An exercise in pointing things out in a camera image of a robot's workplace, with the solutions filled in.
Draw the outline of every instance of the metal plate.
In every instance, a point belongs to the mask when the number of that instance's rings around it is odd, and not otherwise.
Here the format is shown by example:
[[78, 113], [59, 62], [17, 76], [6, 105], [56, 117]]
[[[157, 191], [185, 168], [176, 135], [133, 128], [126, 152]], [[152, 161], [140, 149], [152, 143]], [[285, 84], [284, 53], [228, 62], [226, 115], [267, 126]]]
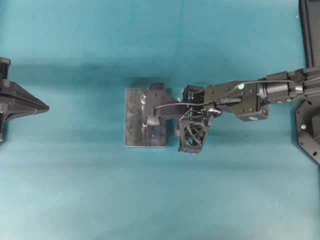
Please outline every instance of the metal plate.
[[320, 164], [320, 144], [314, 139], [312, 117], [320, 110], [320, 98], [312, 97], [295, 111], [299, 146]]
[[127, 88], [125, 91], [125, 147], [165, 147], [166, 123], [142, 130], [144, 108], [141, 96], [148, 88]]

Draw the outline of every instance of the bolt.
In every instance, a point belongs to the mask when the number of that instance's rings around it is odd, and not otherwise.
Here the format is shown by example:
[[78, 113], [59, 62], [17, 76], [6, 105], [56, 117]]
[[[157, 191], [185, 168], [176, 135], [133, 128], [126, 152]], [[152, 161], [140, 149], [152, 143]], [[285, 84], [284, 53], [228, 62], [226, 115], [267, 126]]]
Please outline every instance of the bolt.
[[146, 131], [147, 129], [148, 129], [148, 124], [145, 123], [145, 122], [143, 122], [143, 123], [142, 123], [142, 128], [141, 128], [141, 130], [142, 130], [142, 131]]
[[147, 95], [146, 94], [142, 94], [140, 97], [140, 102], [142, 105], [146, 104], [146, 100], [147, 100]]
[[238, 89], [244, 89], [244, 87], [245, 87], [245, 84], [244, 83], [241, 83], [239, 86], [238, 86]]

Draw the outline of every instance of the teal tabletop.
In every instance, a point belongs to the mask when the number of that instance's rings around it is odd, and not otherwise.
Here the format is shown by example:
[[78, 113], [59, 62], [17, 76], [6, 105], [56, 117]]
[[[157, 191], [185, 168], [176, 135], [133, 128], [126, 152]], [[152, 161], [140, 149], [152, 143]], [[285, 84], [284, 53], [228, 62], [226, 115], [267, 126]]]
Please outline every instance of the teal tabletop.
[[50, 106], [0, 145], [1, 240], [318, 240], [319, 166], [299, 102], [224, 114], [203, 151], [125, 148], [126, 88], [304, 68], [298, 0], [0, 0], [9, 79]]

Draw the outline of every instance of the cable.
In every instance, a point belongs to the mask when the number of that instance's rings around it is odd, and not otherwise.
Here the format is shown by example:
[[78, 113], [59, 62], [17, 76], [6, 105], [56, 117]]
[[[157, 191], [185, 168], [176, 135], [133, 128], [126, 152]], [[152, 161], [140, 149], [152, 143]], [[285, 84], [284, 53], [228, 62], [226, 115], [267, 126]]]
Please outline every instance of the cable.
[[187, 105], [187, 106], [205, 106], [205, 105], [209, 105], [214, 103], [215, 101], [225, 98], [227, 96], [229, 96], [230, 94], [232, 94], [240, 85], [242, 84], [259, 84], [259, 83], [293, 83], [293, 80], [283, 80], [283, 79], [275, 79], [275, 80], [255, 80], [255, 81], [243, 81], [241, 83], [239, 83], [238, 85], [236, 85], [231, 91], [227, 92], [226, 94], [214, 99], [214, 100], [210, 100], [207, 102], [203, 102], [203, 103], [186, 103], [186, 102], [177, 102], [177, 103], [170, 103], [170, 104], [164, 104], [164, 105], [160, 105], [157, 106], [155, 108], [155, 110], [159, 109], [159, 108], [164, 108], [164, 107], [168, 107], [168, 106], [176, 106], [176, 105]]
[[310, 80], [307, 80], [307, 81], [305, 81], [305, 83], [311, 83], [311, 82], [313, 82], [313, 81], [315, 81], [315, 80], [318, 80], [318, 79], [320, 79], [320, 76], [318, 76], [318, 77], [316, 77], [316, 78], [312, 78], [312, 79], [310, 79]]

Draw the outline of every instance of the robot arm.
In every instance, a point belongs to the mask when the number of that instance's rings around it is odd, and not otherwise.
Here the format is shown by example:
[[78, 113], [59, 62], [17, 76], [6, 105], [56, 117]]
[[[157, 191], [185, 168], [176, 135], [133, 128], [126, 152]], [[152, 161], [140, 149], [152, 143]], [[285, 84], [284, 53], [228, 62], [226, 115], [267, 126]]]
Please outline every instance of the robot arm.
[[159, 126], [176, 119], [175, 135], [180, 138], [179, 152], [201, 152], [215, 118], [235, 114], [242, 121], [269, 118], [269, 105], [311, 99], [320, 95], [320, 67], [280, 72], [255, 81], [232, 81], [207, 88], [188, 85], [182, 101], [154, 83], [141, 97], [144, 126]]

